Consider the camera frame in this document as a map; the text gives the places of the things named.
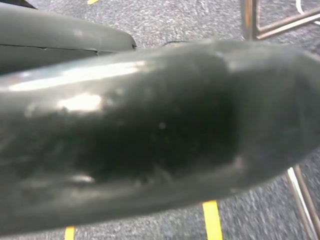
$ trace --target metal frame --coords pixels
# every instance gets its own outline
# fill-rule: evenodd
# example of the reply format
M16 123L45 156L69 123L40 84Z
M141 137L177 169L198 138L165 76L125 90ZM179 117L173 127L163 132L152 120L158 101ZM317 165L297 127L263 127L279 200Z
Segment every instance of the metal frame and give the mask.
M241 0L242 25L245 40L264 40L320 20L320 7L297 14L266 26L260 26L259 0ZM289 168L286 176L306 236L320 240L320 221L303 176L298 165Z
M243 37L245 40L263 40L320 20L320 7L303 14L287 17L266 26L260 26L259 0L241 0Z

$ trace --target gray plastic housing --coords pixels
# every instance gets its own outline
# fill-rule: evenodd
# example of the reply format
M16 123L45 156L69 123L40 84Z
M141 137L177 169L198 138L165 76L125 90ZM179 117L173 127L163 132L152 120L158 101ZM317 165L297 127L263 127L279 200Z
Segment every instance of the gray plastic housing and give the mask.
M0 23L0 74L136 47L124 31L6 3L0 3Z

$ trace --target yellow tape line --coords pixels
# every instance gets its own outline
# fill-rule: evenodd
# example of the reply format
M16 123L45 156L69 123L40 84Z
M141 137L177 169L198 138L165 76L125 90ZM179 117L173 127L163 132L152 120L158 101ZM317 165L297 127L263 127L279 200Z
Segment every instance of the yellow tape line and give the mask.
M64 233L64 240L74 240L75 228L73 226L68 226Z
M91 4L95 4L97 3L98 0L88 0L88 4L91 5Z
M217 201L204 202L202 206L208 240L223 240Z

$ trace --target glossy black surface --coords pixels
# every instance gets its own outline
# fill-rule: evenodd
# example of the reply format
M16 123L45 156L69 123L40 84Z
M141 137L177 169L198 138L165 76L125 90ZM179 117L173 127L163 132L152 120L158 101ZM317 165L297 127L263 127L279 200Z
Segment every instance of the glossy black surface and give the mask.
M320 143L320 62L184 44L0 79L0 233L149 214L245 190Z

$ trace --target black cable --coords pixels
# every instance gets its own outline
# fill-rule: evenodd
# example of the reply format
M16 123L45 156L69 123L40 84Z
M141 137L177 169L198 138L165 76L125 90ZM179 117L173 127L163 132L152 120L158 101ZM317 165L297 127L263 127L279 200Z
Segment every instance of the black cable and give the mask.
M183 40L178 41L178 40L173 40L173 41L168 41L168 42L166 42L166 43L163 44L163 45L162 45L162 47L164 47L164 46L167 46L167 45L168 45L168 44L180 44L180 43L190 43L190 41L183 41Z

